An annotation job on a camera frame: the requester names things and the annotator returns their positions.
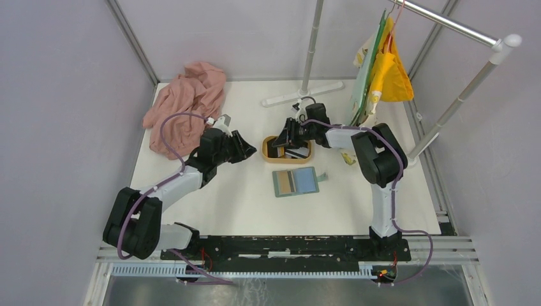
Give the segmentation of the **yellow oval card tray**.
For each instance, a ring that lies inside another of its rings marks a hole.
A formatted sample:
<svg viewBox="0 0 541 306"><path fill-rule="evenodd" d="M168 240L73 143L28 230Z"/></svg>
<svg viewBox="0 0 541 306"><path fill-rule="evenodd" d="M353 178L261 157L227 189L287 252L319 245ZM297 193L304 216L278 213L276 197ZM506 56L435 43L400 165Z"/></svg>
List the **yellow oval card tray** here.
<svg viewBox="0 0 541 306"><path fill-rule="evenodd" d="M276 139L277 136L268 136L262 142L262 156L263 159L268 163L274 164L306 164L313 157L312 143L306 142L307 148L311 151L311 157L308 159L290 159L285 156L284 148L274 148L271 146L271 143Z"/></svg>

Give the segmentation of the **yellow credit card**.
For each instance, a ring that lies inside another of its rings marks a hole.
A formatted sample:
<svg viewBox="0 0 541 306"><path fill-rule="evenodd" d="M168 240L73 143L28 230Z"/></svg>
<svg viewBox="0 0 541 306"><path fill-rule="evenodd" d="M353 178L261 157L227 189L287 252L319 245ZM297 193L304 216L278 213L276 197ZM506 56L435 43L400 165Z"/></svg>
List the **yellow credit card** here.
<svg viewBox="0 0 541 306"><path fill-rule="evenodd" d="M293 171L278 171L276 177L278 183L278 193L280 195L293 194L296 192Z"/></svg>

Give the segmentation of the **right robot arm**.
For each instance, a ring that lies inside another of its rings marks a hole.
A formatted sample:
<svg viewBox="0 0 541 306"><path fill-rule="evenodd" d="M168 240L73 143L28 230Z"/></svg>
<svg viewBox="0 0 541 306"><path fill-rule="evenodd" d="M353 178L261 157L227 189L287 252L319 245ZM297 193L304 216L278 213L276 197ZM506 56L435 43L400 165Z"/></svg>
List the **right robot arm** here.
<svg viewBox="0 0 541 306"><path fill-rule="evenodd" d="M371 184L373 218L368 250L377 260L387 259L402 240L395 225L396 191L408 166L406 154L386 123L373 127L331 124L322 103L298 106L295 117L273 141L275 148L299 149L314 141L327 149L352 149L364 178Z"/></svg>

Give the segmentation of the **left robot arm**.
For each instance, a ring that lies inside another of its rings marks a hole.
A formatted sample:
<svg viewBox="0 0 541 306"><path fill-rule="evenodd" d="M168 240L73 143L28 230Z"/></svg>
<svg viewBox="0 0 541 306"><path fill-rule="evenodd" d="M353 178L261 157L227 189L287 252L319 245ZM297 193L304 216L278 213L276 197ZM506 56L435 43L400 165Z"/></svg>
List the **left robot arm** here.
<svg viewBox="0 0 541 306"><path fill-rule="evenodd" d="M184 259L200 253L199 231L181 223L162 224L163 212L181 198L206 186L223 163L239 163L256 148L235 130L206 130L185 165L161 182L141 190L125 187L114 201L102 241L121 259L148 258L155 250L175 249Z"/></svg>

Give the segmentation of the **white striped card in tray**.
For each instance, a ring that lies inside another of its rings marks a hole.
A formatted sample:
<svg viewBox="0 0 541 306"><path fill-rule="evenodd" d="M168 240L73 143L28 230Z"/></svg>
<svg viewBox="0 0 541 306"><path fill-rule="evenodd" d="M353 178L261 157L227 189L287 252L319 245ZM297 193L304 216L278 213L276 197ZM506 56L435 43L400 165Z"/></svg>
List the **white striped card in tray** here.
<svg viewBox="0 0 541 306"><path fill-rule="evenodd" d="M299 147L296 149L286 148L284 153L285 156L290 159L308 159L311 157L311 151L307 147Z"/></svg>

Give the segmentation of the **pink crumpled cloth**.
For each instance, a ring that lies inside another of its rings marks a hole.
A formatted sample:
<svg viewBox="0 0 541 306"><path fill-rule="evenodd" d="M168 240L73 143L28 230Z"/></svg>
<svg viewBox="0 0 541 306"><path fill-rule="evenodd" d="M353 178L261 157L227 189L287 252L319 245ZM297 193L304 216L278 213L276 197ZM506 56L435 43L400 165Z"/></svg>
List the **pink crumpled cloth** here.
<svg viewBox="0 0 541 306"><path fill-rule="evenodd" d="M169 160L199 146L205 123L197 115L217 119L225 100L225 72L208 62L192 62L158 92L142 127L150 129L149 148Z"/></svg>

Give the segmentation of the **cartoon print hanging garment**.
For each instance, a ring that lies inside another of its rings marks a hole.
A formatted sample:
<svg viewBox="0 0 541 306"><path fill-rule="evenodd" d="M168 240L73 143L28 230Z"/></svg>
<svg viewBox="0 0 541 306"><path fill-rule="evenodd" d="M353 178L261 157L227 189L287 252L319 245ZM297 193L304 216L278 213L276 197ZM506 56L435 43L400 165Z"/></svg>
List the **cartoon print hanging garment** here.
<svg viewBox="0 0 541 306"><path fill-rule="evenodd" d="M363 44L357 53L356 61L359 72L355 79L350 103L352 115L349 126L373 126L376 122L376 106L381 93L372 94L370 86L373 81L373 68L378 53L378 47L385 34L389 14L383 11L376 32Z"/></svg>

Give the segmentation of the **yellow hanging garment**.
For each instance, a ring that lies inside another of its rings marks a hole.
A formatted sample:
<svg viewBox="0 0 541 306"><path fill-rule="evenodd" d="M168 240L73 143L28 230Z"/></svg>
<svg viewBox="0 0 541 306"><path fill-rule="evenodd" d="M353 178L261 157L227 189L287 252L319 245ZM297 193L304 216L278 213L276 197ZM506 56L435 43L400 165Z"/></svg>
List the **yellow hanging garment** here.
<svg viewBox="0 0 541 306"><path fill-rule="evenodd" d="M404 68L394 41L395 22L385 19L383 31L375 45L375 58L369 79L368 101L402 102L414 98L410 78Z"/></svg>

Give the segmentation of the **white clothes rack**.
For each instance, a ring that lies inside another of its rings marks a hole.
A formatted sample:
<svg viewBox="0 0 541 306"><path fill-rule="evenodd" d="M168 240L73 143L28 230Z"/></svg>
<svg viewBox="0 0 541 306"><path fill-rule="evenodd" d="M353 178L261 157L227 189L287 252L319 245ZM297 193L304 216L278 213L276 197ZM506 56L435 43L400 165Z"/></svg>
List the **white clothes rack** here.
<svg viewBox="0 0 541 306"><path fill-rule="evenodd" d="M470 96L430 146L445 173L478 173L493 181L509 178L526 164L521 138L513 127L520 118L522 56L528 31L538 21L539 1L458 1L452 17L487 34L522 37L513 51ZM353 75L356 49L377 26L382 1L326 1L317 42L315 71L324 75L331 62ZM413 77L415 104L431 127L459 91L466 87L490 51L461 35L443 30Z"/></svg>

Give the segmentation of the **aluminium frame rails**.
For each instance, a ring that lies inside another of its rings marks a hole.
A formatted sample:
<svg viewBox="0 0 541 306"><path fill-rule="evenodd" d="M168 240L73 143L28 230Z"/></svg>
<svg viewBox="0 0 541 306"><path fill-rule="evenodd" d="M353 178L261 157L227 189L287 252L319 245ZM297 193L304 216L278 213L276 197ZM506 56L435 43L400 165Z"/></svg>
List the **aluminium frame rails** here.
<svg viewBox="0 0 541 306"><path fill-rule="evenodd" d="M225 279L375 279L393 263L427 268L456 266L474 305L488 305L472 239L409 235L394 248L376 250L367 237L208 236L189 250L210 253L211 274Z"/></svg>

